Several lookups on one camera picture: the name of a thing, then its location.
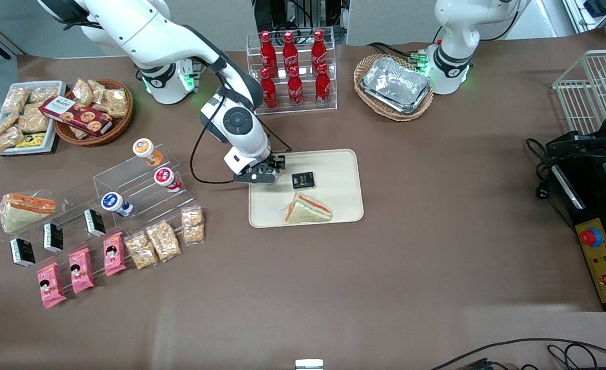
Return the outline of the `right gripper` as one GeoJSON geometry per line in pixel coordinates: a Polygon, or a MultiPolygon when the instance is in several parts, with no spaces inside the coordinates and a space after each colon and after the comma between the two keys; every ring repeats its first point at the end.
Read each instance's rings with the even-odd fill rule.
{"type": "Polygon", "coordinates": [[[277,182],[278,172],[286,169],[286,156],[270,151],[253,158],[240,154],[236,147],[232,147],[224,161],[234,173],[234,181],[239,183],[273,185],[277,182]]]}

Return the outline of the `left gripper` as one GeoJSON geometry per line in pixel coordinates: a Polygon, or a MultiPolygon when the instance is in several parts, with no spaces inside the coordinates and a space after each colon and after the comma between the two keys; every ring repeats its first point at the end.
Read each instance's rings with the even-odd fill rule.
{"type": "Polygon", "coordinates": [[[606,131],[583,134],[573,131],[574,140],[557,138],[547,143],[548,157],[563,157],[572,155],[575,150],[583,154],[606,156],[606,131]]]}

